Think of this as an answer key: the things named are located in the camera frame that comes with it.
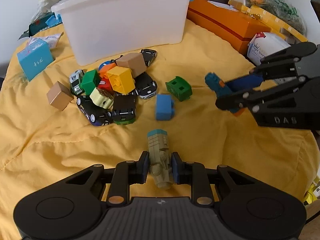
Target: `white box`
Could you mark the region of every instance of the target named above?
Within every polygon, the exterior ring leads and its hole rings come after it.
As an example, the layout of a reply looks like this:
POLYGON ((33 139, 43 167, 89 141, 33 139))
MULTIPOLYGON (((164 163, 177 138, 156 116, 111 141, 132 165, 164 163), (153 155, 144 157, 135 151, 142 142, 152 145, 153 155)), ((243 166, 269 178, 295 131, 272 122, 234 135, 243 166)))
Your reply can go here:
POLYGON ((182 40, 189 0, 62 0, 52 6, 79 65, 182 40))
POLYGON ((278 35, 260 32, 250 41, 247 56, 256 66, 259 66, 260 59, 288 47, 290 45, 278 35))

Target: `toy pile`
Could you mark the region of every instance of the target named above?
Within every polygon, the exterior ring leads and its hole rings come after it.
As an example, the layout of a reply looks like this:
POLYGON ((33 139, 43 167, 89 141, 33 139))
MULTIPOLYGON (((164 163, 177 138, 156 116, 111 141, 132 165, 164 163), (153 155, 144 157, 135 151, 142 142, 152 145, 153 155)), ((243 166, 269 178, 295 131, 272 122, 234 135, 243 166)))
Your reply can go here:
POLYGON ((128 53, 102 63, 99 70, 81 69, 70 76, 71 92, 78 108, 95 126, 133 123, 136 96, 143 99, 156 94, 157 83, 146 73, 157 56, 151 49, 128 53))
MULTIPOLYGON (((148 99, 156 95, 157 83, 146 72, 156 56, 155 50, 142 49, 140 53, 106 61, 98 71, 84 73, 78 69, 69 77, 70 90, 56 82, 47 93, 48 101, 62 111, 75 95, 78 108, 94 126, 133 123, 136 97, 148 99)), ((180 101, 192 95, 190 84, 179 76, 166 82, 166 87, 180 101)), ((171 95, 158 94, 156 120, 170 120, 174 115, 173 103, 171 95)))

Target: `red lego brick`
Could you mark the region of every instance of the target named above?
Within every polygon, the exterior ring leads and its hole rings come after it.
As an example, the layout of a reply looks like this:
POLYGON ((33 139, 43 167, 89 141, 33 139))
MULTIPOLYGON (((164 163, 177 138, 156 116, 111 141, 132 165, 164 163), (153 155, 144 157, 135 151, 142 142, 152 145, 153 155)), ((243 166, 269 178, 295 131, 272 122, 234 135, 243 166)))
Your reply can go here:
POLYGON ((111 95, 114 93, 110 81, 106 78, 101 79, 98 88, 108 91, 111 95))

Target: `black toy car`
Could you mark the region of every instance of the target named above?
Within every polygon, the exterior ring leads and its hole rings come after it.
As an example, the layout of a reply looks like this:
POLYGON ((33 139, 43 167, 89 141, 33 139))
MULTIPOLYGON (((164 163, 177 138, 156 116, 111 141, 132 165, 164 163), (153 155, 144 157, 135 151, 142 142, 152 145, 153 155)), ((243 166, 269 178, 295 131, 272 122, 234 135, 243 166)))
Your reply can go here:
POLYGON ((143 99, 148 99, 156 95, 158 85, 156 81, 146 73, 143 72, 135 79, 136 93, 143 99))
POLYGON ((131 92, 129 92, 128 94, 124 95, 124 94, 121 94, 119 92, 115 92, 113 94, 114 97, 117 97, 117 96, 127 96, 127 95, 132 95, 132 96, 137 96, 137 92, 135 90, 132 90, 131 92))
POLYGON ((150 66, 150 64, 153 62, 153 60, 156 58, 156 56, 158 54, 153 49, 142 49, 140 51, 140 53, 142 53, 143 59, 144 59, 144 63, 146 64, 147 67, 150 66))
POLYGON ((113 101, 112 118, 116 124, 129 124, 136 120, 136 96, 116 95, 113 101))
POLYGON ((112 59, 112 60, 110 60, 110 63, 117 63, 117 59, 112 59))
POLYGON ((108 125, 113 122, 111 112, 96 106, 89 96, 78 96, 77 106, 94 126, 108 125))

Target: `blue foam block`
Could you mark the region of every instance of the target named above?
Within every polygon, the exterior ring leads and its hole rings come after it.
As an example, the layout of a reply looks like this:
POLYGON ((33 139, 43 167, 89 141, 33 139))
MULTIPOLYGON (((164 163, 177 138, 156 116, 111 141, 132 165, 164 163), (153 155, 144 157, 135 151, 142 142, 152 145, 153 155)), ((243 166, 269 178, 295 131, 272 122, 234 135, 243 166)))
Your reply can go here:
POLYGON ((156 95, 156 120, 170 120, 174 115, 173 105, 171 95, 156 95))
POLYGON ((162 134, 165 134, 165 135, 168 135, 168 133, 165 131, 165 130, 162 130, 162 129, 155 129, 155 130, 152 130, 150 132, 147 133, 147 137, 149 136, 153 136, 157 133, 162 133, 162 134))

